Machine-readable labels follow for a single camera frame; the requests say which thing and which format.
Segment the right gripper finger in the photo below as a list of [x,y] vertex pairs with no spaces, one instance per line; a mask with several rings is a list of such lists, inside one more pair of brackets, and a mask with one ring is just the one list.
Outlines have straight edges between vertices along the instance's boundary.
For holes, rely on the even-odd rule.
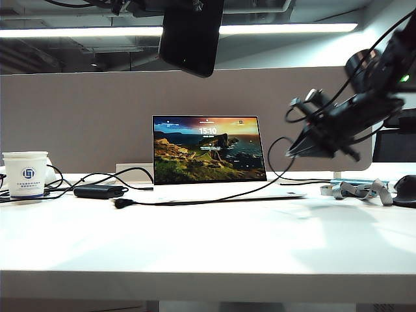
[[287,150],[288,153],[320,153],[321,130],[313,124],[307,124],[298,138]]
[[322,146],[316,145],[316,142],[306,134],[300,134],[299,137],[287,150],[288,157],[320,157],[334,158],[335,152],[328,151]]

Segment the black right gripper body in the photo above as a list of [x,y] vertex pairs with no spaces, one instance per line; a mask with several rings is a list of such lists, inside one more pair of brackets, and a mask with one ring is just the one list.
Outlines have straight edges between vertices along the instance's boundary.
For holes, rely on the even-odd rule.
[[354,137],[401,111],[404,100],[395,96],[358,94],[343,104],[310,121],[321,130],[319,145],[325,150],[343,152],[358,162],[360,154],[352,148]]

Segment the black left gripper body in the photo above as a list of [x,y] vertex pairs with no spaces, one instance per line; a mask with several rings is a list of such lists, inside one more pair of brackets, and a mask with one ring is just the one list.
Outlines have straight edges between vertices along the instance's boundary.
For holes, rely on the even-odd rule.
[[96,6],[99,8],[110,9],[115,15],[119,15],[120,12],[130,12],[134,16],[143,13],[143,9],[140,1],[122,1],[122,0],[108,0],[108,1],[96,1]]

